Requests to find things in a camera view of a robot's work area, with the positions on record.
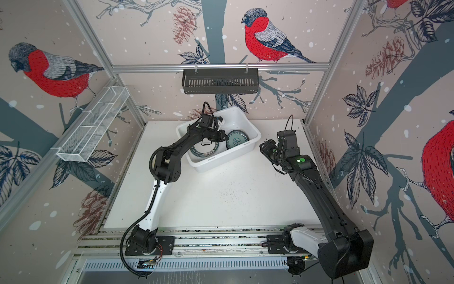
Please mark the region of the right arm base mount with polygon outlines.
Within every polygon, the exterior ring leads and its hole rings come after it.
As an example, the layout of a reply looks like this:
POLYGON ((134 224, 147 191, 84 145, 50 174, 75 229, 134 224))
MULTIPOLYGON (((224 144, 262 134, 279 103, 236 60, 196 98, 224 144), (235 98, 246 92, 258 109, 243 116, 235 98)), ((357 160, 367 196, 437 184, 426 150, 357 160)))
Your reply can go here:
POLYGON ((298 251, 292 246, 288 233, 267 235, 262 247, 265 247, 269 254, 295 254, 298 251))

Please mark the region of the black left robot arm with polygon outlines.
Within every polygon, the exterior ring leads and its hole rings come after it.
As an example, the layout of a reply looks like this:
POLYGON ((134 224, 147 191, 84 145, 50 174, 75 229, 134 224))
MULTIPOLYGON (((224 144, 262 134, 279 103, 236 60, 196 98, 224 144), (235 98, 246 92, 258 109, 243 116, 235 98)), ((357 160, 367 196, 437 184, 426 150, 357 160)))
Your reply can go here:
POLYGON ((149 169, 155 179, 153 194, 147 210, 122 236, 120 252, 128 256, 151 255, 160 248, 157 232, 162 214, 163 200, 171 183, 178 180, 182 173, 181 159, 193 146, 207 140, 224 142, 227 134, 218 129, 218 123, 190 124, 186 134, 170 146, 158 148, 151 156, 149 169))

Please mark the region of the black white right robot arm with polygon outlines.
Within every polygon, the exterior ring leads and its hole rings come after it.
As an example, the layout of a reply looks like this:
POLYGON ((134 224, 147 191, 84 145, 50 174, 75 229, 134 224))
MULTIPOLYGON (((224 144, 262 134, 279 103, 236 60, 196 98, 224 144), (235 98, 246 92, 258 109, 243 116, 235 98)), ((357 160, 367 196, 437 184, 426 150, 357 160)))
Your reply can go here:
POLYGON ((323 271, 331 279, 369 267, 374 239, 368 230, 360 230, 343 212, 321 179, 316 164, 308 155, 301 155, 298 147, 290 154, 278 147, 274 140, 260 144, 260 152, 281 173, 290 176, 301 189, 316 213, 324 234, 310 231, 305 226, 289 227, 290 250, 303 249, 316 256, 323 271))

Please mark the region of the teal patterned small plate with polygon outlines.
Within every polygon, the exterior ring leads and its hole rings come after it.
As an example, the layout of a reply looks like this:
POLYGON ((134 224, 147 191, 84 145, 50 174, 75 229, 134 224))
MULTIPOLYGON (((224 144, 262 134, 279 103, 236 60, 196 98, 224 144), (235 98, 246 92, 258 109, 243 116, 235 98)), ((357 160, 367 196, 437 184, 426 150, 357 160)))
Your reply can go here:
POLYGON ((226 148, 231 149, 249 141, 247 134, 241 130, 233 130, 228 134, 226 148))

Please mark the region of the large green rimmed plate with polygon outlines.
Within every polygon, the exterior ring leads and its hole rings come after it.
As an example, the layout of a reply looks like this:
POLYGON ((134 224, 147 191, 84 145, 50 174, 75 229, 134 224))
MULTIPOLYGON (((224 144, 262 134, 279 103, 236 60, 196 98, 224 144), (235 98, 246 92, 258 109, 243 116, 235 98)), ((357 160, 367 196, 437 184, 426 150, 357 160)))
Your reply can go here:
POLYGON ((199 158, 207 158, 214 155, 219 149, 219 142, 201 141, 191 147, 192 155, 199 158))

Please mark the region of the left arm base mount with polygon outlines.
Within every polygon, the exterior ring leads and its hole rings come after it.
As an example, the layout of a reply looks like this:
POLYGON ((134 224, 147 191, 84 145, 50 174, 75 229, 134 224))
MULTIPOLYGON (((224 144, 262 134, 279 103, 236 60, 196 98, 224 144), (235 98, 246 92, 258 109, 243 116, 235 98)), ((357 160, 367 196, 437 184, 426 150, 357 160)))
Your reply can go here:
POLYGON ((129 237, 126 242, 126 256, 170 256, 176 238, 173 236, 153 236, 148 240, 129 237))

